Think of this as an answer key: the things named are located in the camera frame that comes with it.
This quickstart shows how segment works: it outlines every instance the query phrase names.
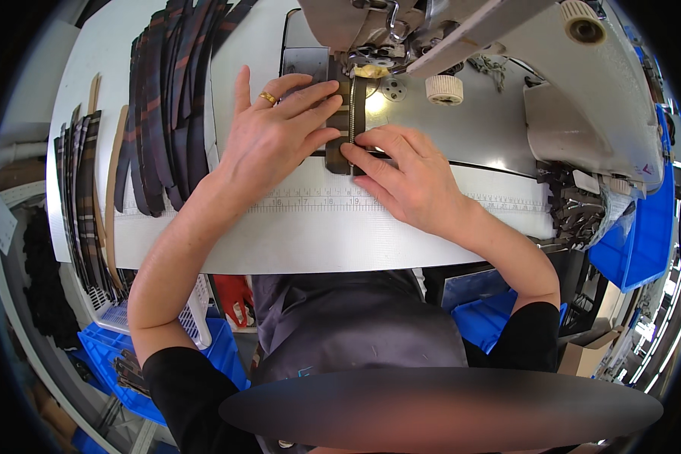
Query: right hand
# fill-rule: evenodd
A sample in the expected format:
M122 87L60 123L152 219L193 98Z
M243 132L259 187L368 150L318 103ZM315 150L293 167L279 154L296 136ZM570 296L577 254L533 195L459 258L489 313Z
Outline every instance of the right hand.
M387 124L359 134L356 143L379 147L399 165L395 168L351 143L340 147L349 161L366 172L354 182L399 221L452 240L481 208L459 191L449 161L426 134Z

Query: white work table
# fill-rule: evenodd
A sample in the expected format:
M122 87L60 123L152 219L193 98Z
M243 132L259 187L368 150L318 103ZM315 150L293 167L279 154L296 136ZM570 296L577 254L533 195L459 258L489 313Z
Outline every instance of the white work table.
M56 97L48 138L48 216L59 261L70 261L70 255L63 228L53 140L59 136L61 125L70 121L77 105L81 104L81 114L86 114L91 79L100 73L97 109L101 110L101 123L96 149L96 181L103 215L109 159L119 112L128 101L131 41L144 30L152 13L164 7L165 0L112 0L86 21L75 42ZM250 66L253 96L267 81L278 76L285 16L298 7L296 0L260 0L212 59L207 91L211 103L205 104L205 145L210 168L218 162L229 133L237 72L243 64ZM516 71L516 76L508 76L511 80L505 83L508 87L520 84L521 69ZM472 76L485 77L475 73ZM491 79L489 86L490 94L498 95ZM491 101L491 104L511 103L512 112L519 114L500 115L499 120L494 124L490 122L479 134L492 137L496 131L498 135L492 143L513 143L515 153L519 155L529 149L524 135L521 90L517 96L512 92L502 95L505 97ZM474 110L464 111L463 115L470 121L480 116ZM509 135L507 131L513 131L513 137L507 142L499 141L499 135ZM481 141L483 136L460 146L469 147ZM488 156L489 148L482 152L486 153L484 162L494 161L493 156ZM453 170L463 193L482 201L509 225L526 235L552 236L544 185L538 185L528 177L481 168L454 166ZM137 269L176 212L166 203L167 209L158 218L139 213L130 180L124 197L124 213L114 210L115 263L118 268ZM289 207L288 201L300 206ZM371 196L354 186L350 177L331 174L325 170L323 158L313 157L306 159L268 197L251 208L217 243L202 272L359 271L478 260L476 255L452 243L397 222Z

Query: left hand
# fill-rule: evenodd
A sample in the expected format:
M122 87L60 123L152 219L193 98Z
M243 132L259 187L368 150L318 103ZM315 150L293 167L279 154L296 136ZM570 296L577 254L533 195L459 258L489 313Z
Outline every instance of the left hand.
M296 86L310 84L308 74L287 74L265 88L277 99ZM337 81L299 90L273 106L259 97L250 101L250 68L240 70L235 83L235 118L219 166L212 172L223 197L244 212L287 177L313 151L341 136L336 128L318 129L343 103L334 93Z

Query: cardboard box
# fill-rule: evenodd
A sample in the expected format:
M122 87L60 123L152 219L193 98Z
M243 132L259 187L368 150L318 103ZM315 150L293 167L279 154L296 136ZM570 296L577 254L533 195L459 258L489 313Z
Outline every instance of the cardboard box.
M620 332L616 330L609 331L583 346L568 342L558 373L589 378L594 374L606 351L619 335Z

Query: black t-shirt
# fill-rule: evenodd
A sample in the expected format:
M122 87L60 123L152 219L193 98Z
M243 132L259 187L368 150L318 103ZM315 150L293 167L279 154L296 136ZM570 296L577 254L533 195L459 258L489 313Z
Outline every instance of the black t-shirt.
M490 354L465 339L470 367L555 372L560 312L552 304L528 304L510 317ZM199 351L171 347L144 364L154 404L182 454L262 452L254 434L225 423L219 405L238 392Z

